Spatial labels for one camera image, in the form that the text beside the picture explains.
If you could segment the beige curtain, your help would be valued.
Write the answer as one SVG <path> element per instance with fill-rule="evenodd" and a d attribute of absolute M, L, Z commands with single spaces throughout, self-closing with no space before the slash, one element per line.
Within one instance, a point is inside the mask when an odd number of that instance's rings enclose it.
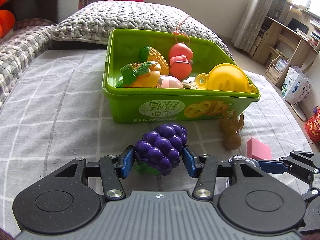
<path fill-rule="evenodd" d="M 249 53 L 273 0 L 250 0 L 232 38 L 233 45 Z"/>

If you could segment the purple toy grape bunch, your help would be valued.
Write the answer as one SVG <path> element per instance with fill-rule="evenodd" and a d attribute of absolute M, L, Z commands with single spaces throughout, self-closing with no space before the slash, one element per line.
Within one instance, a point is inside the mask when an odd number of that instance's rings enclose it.
<path fill-rule="evenodd" d="M 163 124 L 135 143 L 135 169 L 141 174 L 169 175 L 180 164 L 188 131 L 178 124 Z"/>

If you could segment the orange toy pumpkin half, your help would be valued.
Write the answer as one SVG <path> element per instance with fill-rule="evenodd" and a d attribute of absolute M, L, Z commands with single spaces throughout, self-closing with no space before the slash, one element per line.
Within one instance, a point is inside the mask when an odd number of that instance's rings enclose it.
<path fill-rule="evenodd" d="M 117 88 L 155 88 L 157 87 L 161 66 L 155 61 L 147 61 L 134 67 L 127 64 L 120 69 L 122 79 L 116 84 Z"/>

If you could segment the pink rectangular plastic case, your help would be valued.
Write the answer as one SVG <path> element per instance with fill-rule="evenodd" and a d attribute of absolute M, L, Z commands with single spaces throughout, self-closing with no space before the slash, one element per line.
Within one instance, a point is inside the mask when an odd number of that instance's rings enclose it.
<path fill-rule="evenodd" d="M 257 139 L 250 138 L 246 142 L 247 157 L 255 160 L 272 160 L 272 153 L 269 146 Z"/>

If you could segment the grey quilted mattress cover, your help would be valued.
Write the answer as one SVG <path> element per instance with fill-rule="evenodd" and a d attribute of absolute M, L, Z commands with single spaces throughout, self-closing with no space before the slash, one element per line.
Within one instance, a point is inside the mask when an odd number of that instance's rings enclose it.
<path fill-rule="evenodd" d="M 138 29 L 210 40 L 230 58 L 232 54 L 216 33 L 186 12 L 168 5 L 134 1 L 97 1 L 78 10 L 57 25 L 53 40 L 107 45 L 114 29 Z"/>

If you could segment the pink rubber duck toy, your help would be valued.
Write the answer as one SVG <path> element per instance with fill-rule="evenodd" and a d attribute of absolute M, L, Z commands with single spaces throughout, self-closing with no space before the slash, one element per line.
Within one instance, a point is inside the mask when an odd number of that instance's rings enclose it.
<path fill-rule="evenodd" d="M 169 50 L 169 72 L 179 80 L 185 80 L 193 70 L 193 51 L 185 43 L 177 43 Z"/>

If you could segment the wooden desk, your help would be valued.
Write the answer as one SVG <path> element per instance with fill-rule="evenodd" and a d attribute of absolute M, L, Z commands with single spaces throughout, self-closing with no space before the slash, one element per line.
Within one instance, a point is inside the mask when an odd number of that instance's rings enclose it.
<path fill-rule="evenodd" d="M 268 16 L 260 30 L 263 35 L 252 59 L 267 68 L 265 75 L 277 87 L 282 86 L 290 66 L 302 68 L 310 54 L 318 54 L 309 39 Z"/>

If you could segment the yellow plastic toy pot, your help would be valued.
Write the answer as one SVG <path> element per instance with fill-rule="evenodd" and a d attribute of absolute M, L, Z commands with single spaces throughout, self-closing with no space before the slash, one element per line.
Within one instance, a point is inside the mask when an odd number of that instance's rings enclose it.
<path fill-rule="evenodd" d="M 235 64 L 218 64 L 211 71 L 199 74 L 194 82 L 199 89 L 257 94 L 245 72 Z"/>

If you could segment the beige toy in box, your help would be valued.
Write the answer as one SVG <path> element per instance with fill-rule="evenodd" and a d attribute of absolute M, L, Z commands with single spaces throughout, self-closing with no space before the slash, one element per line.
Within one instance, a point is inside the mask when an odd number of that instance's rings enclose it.
<path fill-rule="evenodd" d="M 198 89 L 197 84 L 194 81 L 183 82 L 182 85 L 185 89 Z"/>

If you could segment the pink toy egg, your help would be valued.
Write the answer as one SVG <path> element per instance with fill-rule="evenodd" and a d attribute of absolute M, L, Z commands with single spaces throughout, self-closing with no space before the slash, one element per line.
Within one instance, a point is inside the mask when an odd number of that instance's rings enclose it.
<path fill-rule="evenodd" d="M 157 82 L 157 87 L 183 89 L 181 81 L 170 75 L 161 75 Z"/>

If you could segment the green plastic storage box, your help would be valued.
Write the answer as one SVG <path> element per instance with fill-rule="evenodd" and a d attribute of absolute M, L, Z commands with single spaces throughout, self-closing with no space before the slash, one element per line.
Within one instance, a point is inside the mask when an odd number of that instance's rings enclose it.
<path fill-rule="evenodd" d="M 119 124 L 214 119 L 242 113 L 260 99 L 214 42 L 133 29 L 110 35 L 103 90 Z"/>

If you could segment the yellow toy corn cob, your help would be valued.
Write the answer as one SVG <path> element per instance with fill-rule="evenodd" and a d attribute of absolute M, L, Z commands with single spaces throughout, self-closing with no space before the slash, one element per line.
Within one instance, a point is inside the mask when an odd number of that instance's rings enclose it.
<path fill-rule="evenodd" d="M 169 75 L 169 65 L 166 59 L 155 48 L 151 46 L 140 48 L 138 58 L 141 63 L 146 61 L 155 61 L 159 63 L 161 66 L 161 74 Z"/>

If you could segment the red flower-shaped cushion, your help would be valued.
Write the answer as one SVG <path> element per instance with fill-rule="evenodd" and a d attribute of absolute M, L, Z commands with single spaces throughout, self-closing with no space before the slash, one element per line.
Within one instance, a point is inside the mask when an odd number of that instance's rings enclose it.
<path fill-rule="evenodd" d="M 1 0 L 1 7 L 7 0 Z M 12 12 L 1 9 L 1 39 L 3 39 L 14 27 L 15 16 Z"/>

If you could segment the red gift bag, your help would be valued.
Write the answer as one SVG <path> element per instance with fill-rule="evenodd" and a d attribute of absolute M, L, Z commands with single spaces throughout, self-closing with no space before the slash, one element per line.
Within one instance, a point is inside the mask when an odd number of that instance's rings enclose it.
<path fill-rule="evenodd" d="M 305 130 L 309 138 L 314 144 L 320 141 L 320 107 L 315 106 L 313 115 L 308 119 L 305 124 Z"/>

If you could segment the grey checkered blanket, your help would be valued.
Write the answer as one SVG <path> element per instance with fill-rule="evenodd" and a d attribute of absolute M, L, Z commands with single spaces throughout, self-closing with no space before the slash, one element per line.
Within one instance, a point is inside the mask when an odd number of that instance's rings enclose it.
<path fill-rule="evenodd" d="M 52 48 L 55 25 L 36 25 L 18 29 L 1 42 L 1 105 L 31 62 Z"/>

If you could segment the grey plaid bed sheet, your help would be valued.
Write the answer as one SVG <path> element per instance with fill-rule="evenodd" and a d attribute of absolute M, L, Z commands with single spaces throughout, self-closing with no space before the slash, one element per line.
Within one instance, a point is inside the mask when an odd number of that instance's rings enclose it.
<path fill-rule="evenodd" d="M 47 51 L 27 68 L 1 108 L 1 228 L 13 236 L 20 230 L 12 202 L 23 189 L 76 157 L 92 162 L 108 154 L 121 154 L 160 125 L 120 125 L 112 120 L 101 85 L 105 57 L 106 50 Z M 224 149 L 218 120 L 174 121 L 188 130 L 191 148 L 224 161 L 236 154 L 246 155 L 246 142 L 255 138 L 271 148 L 272 159 L 288 156 L 292 150 L 311 152 L 278 91 L 264 76 L 245 72 L 261 98 L 244 111 L 240 149 Z M 195 181 L 181 161 L 168 176 L 141 175 L 132 169 L 122 184 L 126 193 L 192 193 Z"/>

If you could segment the white paper shopping bag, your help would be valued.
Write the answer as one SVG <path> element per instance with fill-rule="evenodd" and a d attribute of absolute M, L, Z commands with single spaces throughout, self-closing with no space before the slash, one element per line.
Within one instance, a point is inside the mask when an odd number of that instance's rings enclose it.
<path fill-rule="evenodd" d="M 304 101 L 310 93 L 311 83 L 298 66 L 290 66 L 281 88 L 285 101 L 292 105 Z"/>

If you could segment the brown translucent hand toy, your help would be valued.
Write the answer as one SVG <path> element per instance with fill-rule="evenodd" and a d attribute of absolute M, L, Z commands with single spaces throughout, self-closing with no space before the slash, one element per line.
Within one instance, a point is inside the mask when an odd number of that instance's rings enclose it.
<path fill-rule="evenodd" d="M 241 113 L 238 117 L 237 112 L 233 112 L 233 117 L 230 119 L 225 112 L 219 117 L 219 124 L 223 132 L 222 144 L 227 150 L 236 150 L 241 146 L 240 131 L 244 126 L 244 114 Z"/>

